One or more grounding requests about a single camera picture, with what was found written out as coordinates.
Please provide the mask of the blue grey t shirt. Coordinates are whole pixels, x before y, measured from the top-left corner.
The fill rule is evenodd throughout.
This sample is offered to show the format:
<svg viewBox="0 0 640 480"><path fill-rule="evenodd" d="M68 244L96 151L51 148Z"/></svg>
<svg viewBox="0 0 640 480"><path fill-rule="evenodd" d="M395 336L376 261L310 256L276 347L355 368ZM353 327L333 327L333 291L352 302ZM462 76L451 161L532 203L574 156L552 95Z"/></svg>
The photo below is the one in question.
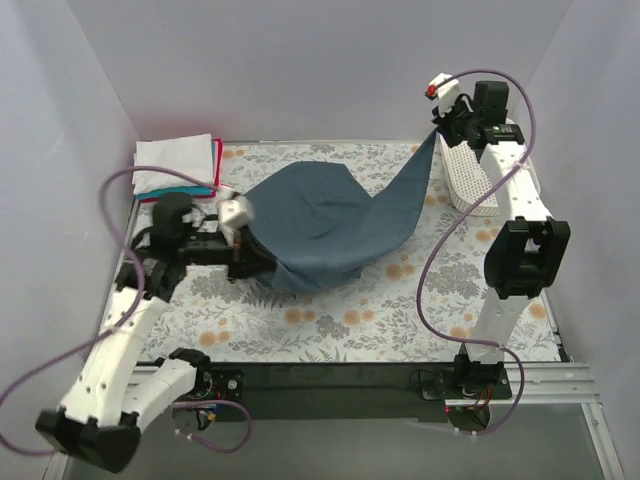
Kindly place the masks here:
<svg viewBox="0 0 640 480"><path fill-rule="evenodd" d="M246 194L249 229L275 258L257 281L288 294L316 294L358 279L401 247L423 209L436 136L430 134L379 193L371 196L339 163L292 163Z"/></svg>

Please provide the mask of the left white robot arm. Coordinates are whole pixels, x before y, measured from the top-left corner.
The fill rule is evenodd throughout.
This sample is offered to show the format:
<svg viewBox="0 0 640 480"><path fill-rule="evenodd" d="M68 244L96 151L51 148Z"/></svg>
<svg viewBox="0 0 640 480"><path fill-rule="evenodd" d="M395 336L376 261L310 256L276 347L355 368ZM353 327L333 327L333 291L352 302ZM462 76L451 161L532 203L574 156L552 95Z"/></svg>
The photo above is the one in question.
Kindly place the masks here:
<svg viewBox="0 0 640 480"><path fill-rule="evenodd" d="M224 266L229 281L276 267L249 230L249 200L229 189L215 197L214 221L205 231L192 218L186 193L169 193L152 208L151 224L133 238L133 258L122 263L108 315L85 365L58 407L42 411L36 430L59 452L111 473L133 459L146 428L167 408L191 410L210 425L220 406L240 405L243 374L213 367L210 358L180 348L156 372L128 388L153 326L168 308L190 265Z"/></svg>

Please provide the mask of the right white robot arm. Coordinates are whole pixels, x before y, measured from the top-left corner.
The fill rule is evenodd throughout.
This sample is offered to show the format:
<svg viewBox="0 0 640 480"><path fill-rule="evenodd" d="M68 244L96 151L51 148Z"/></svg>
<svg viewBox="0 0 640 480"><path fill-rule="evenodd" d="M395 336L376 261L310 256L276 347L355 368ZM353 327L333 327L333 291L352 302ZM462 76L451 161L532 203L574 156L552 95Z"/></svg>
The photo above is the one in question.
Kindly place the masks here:
<svg viewBox="0 0 640 480"><path fill-rule="evenodd" d="M426 95L437 102L433 122L447 146L466 144L476 154L503 222L484 260L488 290L475 325L481 341L461 347L446 377L448 387L471 398L506 385L503 348L532 299L554 282L571 230L553 218L520 161L525 139L507 119L506 83L479 81L467 95L441 74Z"/></svg>

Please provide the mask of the white plastic basket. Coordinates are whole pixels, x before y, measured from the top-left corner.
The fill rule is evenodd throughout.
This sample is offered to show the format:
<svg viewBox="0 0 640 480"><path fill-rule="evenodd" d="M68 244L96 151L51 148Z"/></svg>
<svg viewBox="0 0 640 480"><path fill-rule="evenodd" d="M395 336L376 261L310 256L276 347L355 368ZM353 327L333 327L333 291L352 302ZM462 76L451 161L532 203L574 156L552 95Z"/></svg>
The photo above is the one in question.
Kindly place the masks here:
<svg viewBox="0 0 640 480"><path fill-rule="evenodd" d="M491 180L487 176L485 170L479 164L476 153L466 142L459 145L449 147L444 137L438 133L437 143L440 148L445 178L448 184L451 200L456 209L460 212L466 211L471 204L486 193L493 186ZM507 146L507 142L500 142L498 146L507 151L506 167L507 170L513 168L513 165L520 159L526 150L526 145L518 145L514 143ZM528 170L532 178L532 182L537 196L541 192L541 187L537 173L531 160L528 160ZM474 216L499 217L500 209L495 195L491 195L484 200L471 213Z"/></svg>

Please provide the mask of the white folded t shirt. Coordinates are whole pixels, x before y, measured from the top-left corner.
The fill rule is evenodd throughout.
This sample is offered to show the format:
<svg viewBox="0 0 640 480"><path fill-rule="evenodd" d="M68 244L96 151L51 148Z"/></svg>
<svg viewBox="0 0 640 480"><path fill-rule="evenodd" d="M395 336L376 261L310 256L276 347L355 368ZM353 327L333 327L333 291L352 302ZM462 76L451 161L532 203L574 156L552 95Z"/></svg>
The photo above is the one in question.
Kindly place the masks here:
<svg viewBox="0 0 640 480"><path fill-rule="evenodd" d="M138 141L134 165L171 169L200 182L212 184L214 181L212 136L202 134L167 140ZM134 172L132 184L136 196L160 189L194 186L193 182L155 171Z"/></svg>

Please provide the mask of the floral table mat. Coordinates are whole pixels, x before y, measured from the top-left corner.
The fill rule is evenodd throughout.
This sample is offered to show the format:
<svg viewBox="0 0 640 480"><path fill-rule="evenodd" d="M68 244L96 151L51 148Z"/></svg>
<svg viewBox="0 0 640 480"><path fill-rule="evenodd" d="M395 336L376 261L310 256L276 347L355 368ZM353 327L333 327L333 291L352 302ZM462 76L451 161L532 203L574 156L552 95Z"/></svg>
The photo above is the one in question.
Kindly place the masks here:
<svg viewBox="0 0 640 480"><path fill-rule="evenodd" d="M140 358L193 348L218 362L448 362L474 333L484 256L499 229L495 218L460 216L435 155L414 235L360 278L287 295L230 283L220 267L192 267Z"/></svg>

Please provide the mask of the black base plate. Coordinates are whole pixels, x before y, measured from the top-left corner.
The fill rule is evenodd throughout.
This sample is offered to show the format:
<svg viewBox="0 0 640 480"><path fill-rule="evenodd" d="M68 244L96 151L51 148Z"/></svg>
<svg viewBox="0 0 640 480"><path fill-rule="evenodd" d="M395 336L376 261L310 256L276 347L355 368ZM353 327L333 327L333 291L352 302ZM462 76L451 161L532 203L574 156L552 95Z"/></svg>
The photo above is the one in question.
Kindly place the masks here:
<svg viewBox="0 0 640 480"><path fill-rule="evenodd" d="M505 371L490 380L447 363L212 363L178 401L242 405L254 420L407 419L444 422L445 403L478 394L508 400Z"/></svg>

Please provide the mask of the aluminium frame rail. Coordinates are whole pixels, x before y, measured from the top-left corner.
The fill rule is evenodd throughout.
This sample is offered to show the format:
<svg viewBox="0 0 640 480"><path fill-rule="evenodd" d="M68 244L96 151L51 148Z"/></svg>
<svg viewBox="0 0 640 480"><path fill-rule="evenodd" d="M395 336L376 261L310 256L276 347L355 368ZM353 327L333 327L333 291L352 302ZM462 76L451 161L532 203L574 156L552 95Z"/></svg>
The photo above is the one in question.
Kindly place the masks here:
<svg viewBox="0 0 640 480"><path fill-rule="evenodd" d="M600 395L587 364L568 362L526 362L522 404L591 404L600 403ZM517 393L520 386L519 369L514 363L506 364L506 373ZM127 386L127 393L151 377L156 367L136 367Z"/></svg>

